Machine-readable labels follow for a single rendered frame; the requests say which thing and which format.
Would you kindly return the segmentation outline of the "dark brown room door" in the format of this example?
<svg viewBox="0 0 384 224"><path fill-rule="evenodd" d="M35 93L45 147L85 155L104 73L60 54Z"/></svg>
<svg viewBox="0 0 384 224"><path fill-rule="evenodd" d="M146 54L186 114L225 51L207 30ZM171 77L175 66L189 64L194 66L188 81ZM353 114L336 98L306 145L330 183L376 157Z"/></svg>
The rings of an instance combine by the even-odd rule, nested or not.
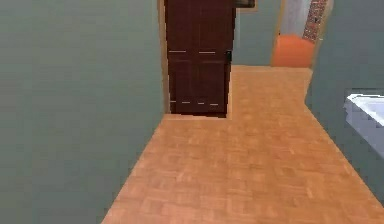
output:
<svg viewBox="0 0 384 224"><path fill-rule="evenodd" d="M170 110L227 113L234 0L165 0Z"/></svg>

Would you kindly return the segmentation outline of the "framed wall picture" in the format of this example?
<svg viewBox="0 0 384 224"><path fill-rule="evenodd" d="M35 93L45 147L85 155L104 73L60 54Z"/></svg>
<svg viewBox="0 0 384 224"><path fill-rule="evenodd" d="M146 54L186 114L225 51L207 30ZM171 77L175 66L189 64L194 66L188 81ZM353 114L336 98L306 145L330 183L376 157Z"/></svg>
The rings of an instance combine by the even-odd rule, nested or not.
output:
<svg viewBox="0 0 384 224"><path fill-rule="evenodd" d="M257 0L235 0L235 7L240 9L253 9L257 5Z"/></svg>

